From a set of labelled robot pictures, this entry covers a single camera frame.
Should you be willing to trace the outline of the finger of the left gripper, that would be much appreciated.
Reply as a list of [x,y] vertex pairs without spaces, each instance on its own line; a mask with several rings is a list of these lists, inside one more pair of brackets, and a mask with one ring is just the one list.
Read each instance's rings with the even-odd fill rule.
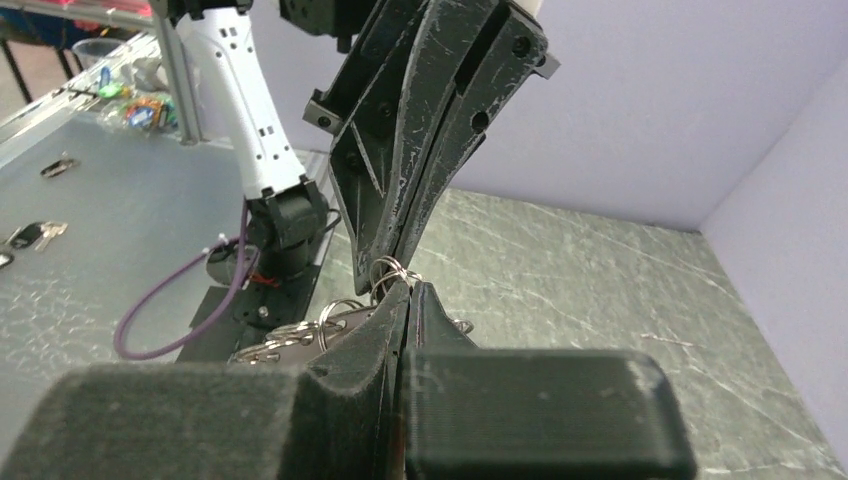
[[409,263],[440,195],[542,64],[538,1],[431,1],[404,75],[394,256]]
[[337,119],[331,130],[330,170],[350,236],[354,289],[360,294],[372,287],[372,264],[378,258],[396,259],[401,90],[429,2],[342,2],[342,15],[363,13],[364,21],[333,83],[313,94],[304,113],[319,127],[327,118]]

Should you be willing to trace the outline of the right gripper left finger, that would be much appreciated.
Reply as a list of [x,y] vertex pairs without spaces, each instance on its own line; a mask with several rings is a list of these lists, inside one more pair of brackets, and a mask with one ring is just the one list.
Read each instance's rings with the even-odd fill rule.
[[402,472],[392,387],[410,291],[395,285],[295,366],[112,364],[45,394],[5,479],[386,479]]

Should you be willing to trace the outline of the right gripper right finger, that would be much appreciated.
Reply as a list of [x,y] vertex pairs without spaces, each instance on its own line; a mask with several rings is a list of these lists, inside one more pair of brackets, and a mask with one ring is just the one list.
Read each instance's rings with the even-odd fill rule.
[[697,475],[671,382],[645,353],[480,347],[422,282],[401,370],[410,479]]

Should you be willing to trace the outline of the metal keyring with keys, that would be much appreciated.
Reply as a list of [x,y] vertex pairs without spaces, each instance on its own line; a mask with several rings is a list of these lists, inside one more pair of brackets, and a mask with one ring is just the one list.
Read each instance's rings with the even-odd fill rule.
[[350,333],[353,326],[349,326],[346,318],[350,315],[361,315],[365,321],[378,306],[377,294],[383,290],[389,291],[387,284],[390,280],[401,280],[412,288],[416,283],[423,282],[423,277],[406,267],[393,257],[383,256],[378,258],[372,267],[378,265],[387,267],[378,280],[372,281],[370,291],[370,304],[359,302],[355,299],[340,299],[331,302],[322,310],[319,318],[314,321],[301,321],[296,324],[284,325],[273,329],[259,344],[242,348],[236,351],[229,362],[231,364],[257,365],[263,363],[281,362],[280,351],[287,347],[304,346],[315,344],[321,353],[326,353],[329,348],[329,340],[343,333]]

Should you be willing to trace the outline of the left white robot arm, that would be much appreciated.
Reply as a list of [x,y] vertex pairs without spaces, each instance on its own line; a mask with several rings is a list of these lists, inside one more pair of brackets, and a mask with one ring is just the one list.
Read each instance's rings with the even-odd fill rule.
[[[251,239],[271,276],[298,271],[328,213],[298,163],[256,51],[248,1],[155,1],[213,88],[236,152]],[[538,1],[280,1],[345,59],[308,101],[364,293],[411,262],[436,203],[531,76],[557,69]]]

